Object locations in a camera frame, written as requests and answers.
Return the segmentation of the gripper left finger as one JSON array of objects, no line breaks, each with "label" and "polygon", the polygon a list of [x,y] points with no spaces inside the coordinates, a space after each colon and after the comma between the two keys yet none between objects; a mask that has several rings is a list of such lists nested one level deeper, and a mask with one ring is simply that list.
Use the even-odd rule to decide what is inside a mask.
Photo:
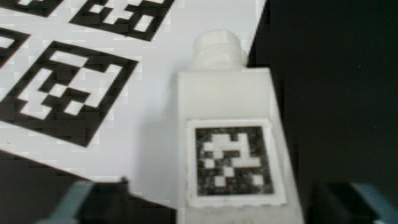
[{"label": "gripper left finger", "polygon": [[125,224],[127,181],[76,181],[53,212],[33,224]]}]

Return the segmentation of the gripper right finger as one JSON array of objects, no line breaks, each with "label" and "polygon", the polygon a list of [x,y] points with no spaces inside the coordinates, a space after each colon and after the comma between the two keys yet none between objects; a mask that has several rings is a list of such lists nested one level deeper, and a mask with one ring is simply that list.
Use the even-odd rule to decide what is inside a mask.
[{"label": "gripper right finger", "polygon": [[367,183],[319,184],[310,196],[310,224],[398,224],[398,208]]}]

